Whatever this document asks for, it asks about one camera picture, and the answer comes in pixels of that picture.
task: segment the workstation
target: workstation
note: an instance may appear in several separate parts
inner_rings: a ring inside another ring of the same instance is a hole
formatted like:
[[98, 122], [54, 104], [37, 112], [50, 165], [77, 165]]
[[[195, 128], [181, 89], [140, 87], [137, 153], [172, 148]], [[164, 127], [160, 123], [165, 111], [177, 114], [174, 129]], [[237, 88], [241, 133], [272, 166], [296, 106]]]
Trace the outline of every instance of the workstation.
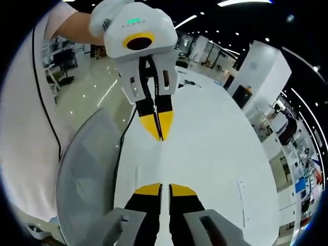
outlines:
[[77, 44], [63, 37], [44, 40], [42, 48], [43, 66], [55, 98], [62, 86], [69, 85], [74, 80], [74, 76], [68, 76], [68, 70], [77, 68], [75, 54], [86, 52], [88, 47], [90, 45]]

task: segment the black ceiling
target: black ceiling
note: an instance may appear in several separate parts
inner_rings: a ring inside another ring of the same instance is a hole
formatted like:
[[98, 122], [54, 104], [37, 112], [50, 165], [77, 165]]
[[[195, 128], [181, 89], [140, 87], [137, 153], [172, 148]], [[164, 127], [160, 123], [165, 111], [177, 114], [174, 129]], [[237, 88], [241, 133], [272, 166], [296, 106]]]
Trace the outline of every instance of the black ceiling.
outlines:
[[[100, 0], [76, 0], [70, 3], [82, 12], [91, 13], [92, 4]], [[313, 66], [320, 66], [319, 72], [328, 81], [328, 47], [325, 38], [327, 18], [324, 1], [275, 0], [274, 4], [251, 3], [219, 7], [220, 0], [137, 0], [153, 8], [159, 8], [167, 13], [175, 25], [192, 15], [197, 18], [178, 28], [185, 33], [194, 32], [195, 35], [206, 36], [224, 48], [238, 53], [249, 47], [253, 40], [264, 42], [270, 38], [269, 44], [281, 49], [286, 47], [297, 53]], [[292, 22], [287, 22], [290, 15]], [[287, 59], [292, 76], [285, 89], [287, 95], [293, 98], [292, 106], [298, 107], [302, 102], [295, 97], [290, 88], [294, 88], [307, 102], [321, 123], [328, 136], [328, 84], [299, 59], [282, 52]], [[305, 107], [300, 108], [309, 123], [316, 125]]]

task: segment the white pillar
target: white pillar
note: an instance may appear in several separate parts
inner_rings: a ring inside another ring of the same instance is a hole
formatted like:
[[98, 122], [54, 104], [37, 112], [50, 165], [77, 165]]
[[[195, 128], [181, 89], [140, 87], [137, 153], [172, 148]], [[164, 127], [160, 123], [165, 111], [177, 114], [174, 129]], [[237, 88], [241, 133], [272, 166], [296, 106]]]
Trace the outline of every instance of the white pillar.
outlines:
[[192, 59], [194, 62], [198, 63], [204, 50], [206, 47], [207, 42], [209, 41], [208, 38], [204, 36], [199, 36], [196, 45], [193, 48], [193, 51], [191, 52], [190, 59]]

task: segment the computer monitor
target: computer monitor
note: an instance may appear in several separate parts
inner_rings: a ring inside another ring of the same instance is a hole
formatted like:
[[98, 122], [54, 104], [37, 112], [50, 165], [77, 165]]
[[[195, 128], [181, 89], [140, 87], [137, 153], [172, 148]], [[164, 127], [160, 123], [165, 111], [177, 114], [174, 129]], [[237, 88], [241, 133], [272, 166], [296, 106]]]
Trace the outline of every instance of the computer monitor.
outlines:
[[58, 52], [57, 54], [53, 55], [53, 62], [56, 65], [62, 65], [70, 60], [72, 60], [73, 58], [73, 50], [72, 49], [67, 49], [67, 50], [63, 50]]

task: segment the black circular hole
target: black circular hole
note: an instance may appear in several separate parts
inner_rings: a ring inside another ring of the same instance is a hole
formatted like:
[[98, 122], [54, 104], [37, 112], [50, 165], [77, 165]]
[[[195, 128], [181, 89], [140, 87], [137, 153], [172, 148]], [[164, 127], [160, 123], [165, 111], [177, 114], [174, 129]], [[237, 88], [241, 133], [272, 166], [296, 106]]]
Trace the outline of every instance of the black circular hole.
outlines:
[[152, 44], [152, 40], [147, 37], [138, 37], [128, 42], [128, 49], [143, 50]]

